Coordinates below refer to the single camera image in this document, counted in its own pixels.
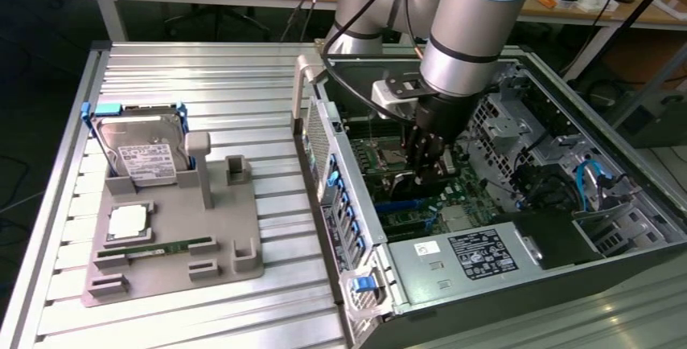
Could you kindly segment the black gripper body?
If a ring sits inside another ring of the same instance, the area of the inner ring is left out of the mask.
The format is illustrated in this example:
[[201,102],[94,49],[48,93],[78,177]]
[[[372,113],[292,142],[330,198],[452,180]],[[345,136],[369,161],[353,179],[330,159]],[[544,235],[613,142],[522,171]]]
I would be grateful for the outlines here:
[[478,102],[478,95],[449,97],[436,94],[422,96],[414,109],[414,125],[421,138],[441,138],[453,143],[464,132]]

